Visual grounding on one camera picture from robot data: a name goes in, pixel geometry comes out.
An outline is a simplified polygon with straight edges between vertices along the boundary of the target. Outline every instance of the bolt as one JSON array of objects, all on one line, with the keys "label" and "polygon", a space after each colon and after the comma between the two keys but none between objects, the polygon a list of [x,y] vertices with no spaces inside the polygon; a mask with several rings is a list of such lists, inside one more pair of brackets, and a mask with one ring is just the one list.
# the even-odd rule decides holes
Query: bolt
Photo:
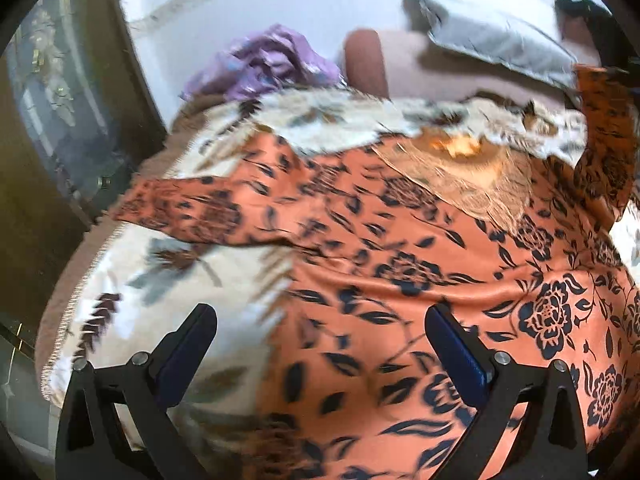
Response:
[{"label": "bolt", "polygon": [[565,372],[567,371],[569,368],[567,367],[566,363],[560,359],[556,359],[554,361],[554,367],[556,368],[556,370],[558,370],[559,372]]},{"label": "bolt", "polygon": [[511,362],[511,356],[507,352],[496,352],[494,359],[499,365],[508,365]]},{"label": "bolt", "polygon": [[136,366],[142,366],[147,361],[149,361],[149,354],[146,352],[137,352],[131,358],[131,362]]},{"label": "bolt", "polygon": [[76,359],[76,361],[74,362],[74,370],[76,372],[79,372],[80,370],[84,369],[84,367],[86,366],[86,363],[87,363],[87,360],[84,357]]}]

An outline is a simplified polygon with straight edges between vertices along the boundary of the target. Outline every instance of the black rose print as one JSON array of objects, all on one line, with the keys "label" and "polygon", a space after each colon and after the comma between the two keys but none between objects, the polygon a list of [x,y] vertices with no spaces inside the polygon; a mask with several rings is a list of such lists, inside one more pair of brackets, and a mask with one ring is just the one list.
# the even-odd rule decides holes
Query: black rose print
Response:
[{"label": "black rose print", "polygon": [[298,188],[300,193],[311,196],[339,192],[335,186],[340,174],[349,173],[349,169],[345,165],[332,166],[330,164],[318,164],[309,160],[306,166],[313,170],[314,173],[308,182],[299,184]]},{"label": "black rose print", "polygon": [[564,282],[543,283],[535,301],[525,303],[518,312],[519,328],[536,340],[545,359],[564,348],[572,329],[569,292]]},{"label": "black rose print", "polygon": [[460,394],[447,374],[434,376],[433,381],[425,387],[422,400],[437,415],[453,412],[465,427],[468,427],[474,418],[471,410],[463,404]]},{"label": "black rose print", "polygon": [[544,228],[537,227],[529,215],[524,215],[518,227],[518,234],[513,238],[521,249],[531,251],[539,262],[551,259],[551,245],[553,236]]},{"label": "black rose print", "polygon": [[418,260],[415,254],[399,251],[389,259],[388,264],[381,264],[374,274],[376,278],[384,278],[400,287],[405,296],[417,296],[431,285],[447,285],[440,267],[424,260]]},{"label": "black rose print", "polygon": [[618,250],[606,238],[597,238],[593,248],[593,256],[607,267],[621,267],[622,260]]},{"label": "black rose print", "polygon": [[608,423],[613,413],[613,407],[622,392],[622,375],[616,373],[616,367],[611,365],[593,383],[591,397],[593,400],[587,410],[587,425],[598,425],[601,430]]},{"label": "black rose print", "polygon": [[402,206],[409,209],[422,209],[433,205],[436,197],[429,191],[407,178],[398,176],[385,179],[385,190],[380,200],[389,207]]}]

